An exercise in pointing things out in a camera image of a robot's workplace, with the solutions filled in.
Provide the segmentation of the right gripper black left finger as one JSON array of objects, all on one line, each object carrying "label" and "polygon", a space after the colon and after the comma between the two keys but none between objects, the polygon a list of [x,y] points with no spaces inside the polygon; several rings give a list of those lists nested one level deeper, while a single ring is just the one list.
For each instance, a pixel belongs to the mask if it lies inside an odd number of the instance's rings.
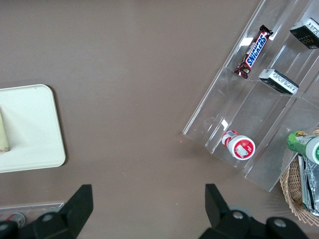
[{"label": "right gripper black left finger", "polygon": [[75,239],[93,211],[92,185],[82,185],[58,209],[49,209],[32,222],[19,211],[0,215],[2,239]]}]

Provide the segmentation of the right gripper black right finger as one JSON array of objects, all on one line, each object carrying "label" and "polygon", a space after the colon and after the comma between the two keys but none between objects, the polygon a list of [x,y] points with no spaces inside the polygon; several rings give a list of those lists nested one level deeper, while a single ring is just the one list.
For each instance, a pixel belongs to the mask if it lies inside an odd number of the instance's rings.
[{"label": "right gripper black right finger", "polygon": [[215,184],[205,185],[205,210],[211,227],[201,239],[307,239],[293,221],[270,217],[261,223],[241,210],[227,205]]}]

